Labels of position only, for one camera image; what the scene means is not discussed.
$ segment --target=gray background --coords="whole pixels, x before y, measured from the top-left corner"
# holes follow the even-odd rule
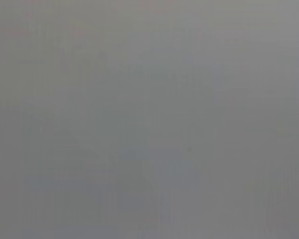
[[[299,239],[299,0],[0,0],[0,239]]]

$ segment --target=gray surface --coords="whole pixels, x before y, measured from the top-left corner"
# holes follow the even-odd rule
[[[0,0],[0,239],[299,239],[299,0]]]

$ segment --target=gray wall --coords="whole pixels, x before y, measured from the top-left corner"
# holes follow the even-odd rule
[[[0,239],[299,239],[299,0],[0,0]]]

